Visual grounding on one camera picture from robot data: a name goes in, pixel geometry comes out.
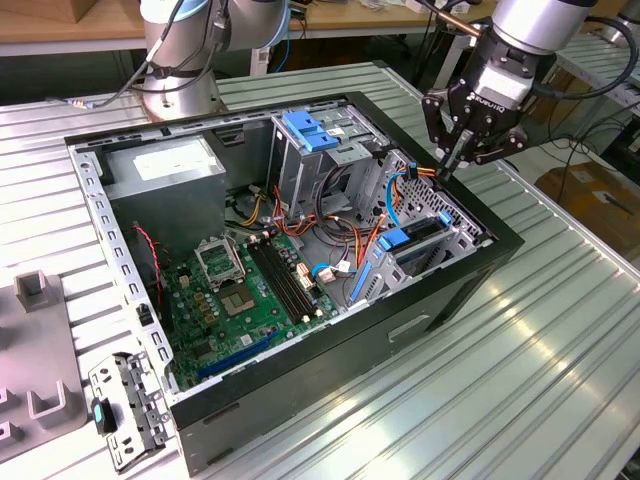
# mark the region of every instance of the expansion slot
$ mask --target expansion slot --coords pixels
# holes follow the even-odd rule
[[[291,321],[296,325],[305,317],[308,321],[315,308],[276,249],[270,244],[256,243],[248,245],[247,250]]]
[[[269,336],[263,338],[250,347],[247,347],[244,350],[240,350],[239,352],[229,355],[227,358],[223,358],[222,360],[201,368],[200,370],[198,370],[198,376],[200,377],[200,379],[203,379],[212,375],[216,375],[217,373],[220,373],[227,368],[237,365],[238,363],[243,362],[244,360],[251,358],[254,355],[257,355],[258,353],[265,351],[267,348],[269,348],[271,340],[280,335],[280,333],[281,332],[278,331],[273,332]]]

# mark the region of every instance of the blue pci slot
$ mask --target blue pci slot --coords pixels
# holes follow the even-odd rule
[[[356,287],[353,289],[353,292],[351,292],[352,302],[355,302],[356,298],[358,298],[358,294],[360,293],[360,290],[362,290],[362,286],[364,285],[364,282],[367,279],[371,268],[371,263],[367,262],[367,264],[364,266],[364,269],[362,270],[362,275],[360,275],[360,278],[358,279],[358,283],[356,283]]]
[[[222,360],[218,360],[211,365],[207,365],[206,367],[201,368],[200,370],[198,370],[198,377],[200,377],[200,380],[202,380],[203,378],[210,377],[211,375],[216,375],[220,372],[225,371],[227,368],[233,367],[234,365],[243,362],[247,358],[251,358],[260,352],[264,352],[267,348],[269,348],[271,340],[273,340],[279,334],[279,331],[273,332],[269,336],[263,338],[259,342],[254,343],[253,345],[248,346],[244,350],[240,350],[239,352],[229,355],[227,358],[223,358]]]

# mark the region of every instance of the yellow wire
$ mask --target yellow wire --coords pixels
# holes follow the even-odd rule
[[[262,198],[258,197],[256,199],[256,206],[253,209],[253,213],[251,214],[251,217],[249,217],[249,220],[241,223],[241,225],[243,227],[249,227],[249,226],[253,225],[256,222],[256,220],[258,219],[258,214],[260,213],[260,203],[261,202],[262,202]]]

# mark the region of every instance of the label sticker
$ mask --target label sticker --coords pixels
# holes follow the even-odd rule
[[[347,260],[340,260],[336,265],[338,271],[343,273],[349,272],[349,267],[351,267],[351,262],[348,262]]]
[[[332,128],[331,130],[327,130],[327,133],[332,137],[336,137],[338,135],[344,135],[344,130],[340,127]]]
[[[133,164],[142,180],[153,180],[176,173],[209,167],[216,164],[216,159],[199,143],[183,145],[162,152],[138,155]]]
[[[253,343],[253,340],[251,340],[251,337],[248,334],[241,336],[240,341],[242,342],[242,345],[244,345],[245,347]]]
[[[571,172],[573,173],[573,176],[576,177],[578,179],[578,181],[580,181],[581,183],[591,183],[594,181],[594,178],[589,175],[588,172],[585,172],[583,170],[578,170],[576,172]]]

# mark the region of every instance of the t-slot aluminum surface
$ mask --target t-slot aluminum surface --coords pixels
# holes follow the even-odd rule
[[[370,63],[220,82],[231,109],[358,88],[430,152],[419,93]],[[62,275],[82,378],[138,347],[62,137],[137,125],[107,109],[0,107],[0,281]],[[640,444],[637,272],[502,164],[459,178],[526,241],[457,317],[198,478],[614,478]],[[85,388],[90,398],[91,387]],[[95,426],[2,478],[117,478]],[[186,479],[175,437],[126,478]]]

